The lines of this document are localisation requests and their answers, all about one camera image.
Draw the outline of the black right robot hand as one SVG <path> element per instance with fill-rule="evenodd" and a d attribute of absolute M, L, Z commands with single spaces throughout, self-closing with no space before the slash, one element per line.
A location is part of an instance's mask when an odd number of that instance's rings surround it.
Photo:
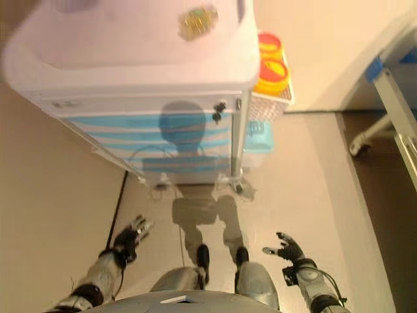
<path fill-rule="evenodd" d="M 278 239 L 280 240 L 280 247 L 272 248 L 272 247 L 263 247 L 262 251 L 265 254 L 271 256 L 278 256 L 287 261 L 295 262 L 305 258 L 305 255 L 298 245 L 298 243 L 286 233 L 283 232 L 276 232 Z"/>

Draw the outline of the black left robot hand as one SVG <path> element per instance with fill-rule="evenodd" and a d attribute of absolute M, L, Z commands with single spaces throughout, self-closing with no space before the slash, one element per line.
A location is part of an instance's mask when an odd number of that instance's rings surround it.
<path fill-rule="evenodd" d="M 146 238 L 154 222 L 146 219 L 143 215 L 138 215 L 113 242 L 113 250 L 121 258 L 123 265 L 133 262 L 137 258 L 136 248 L 139 243 Z"/>

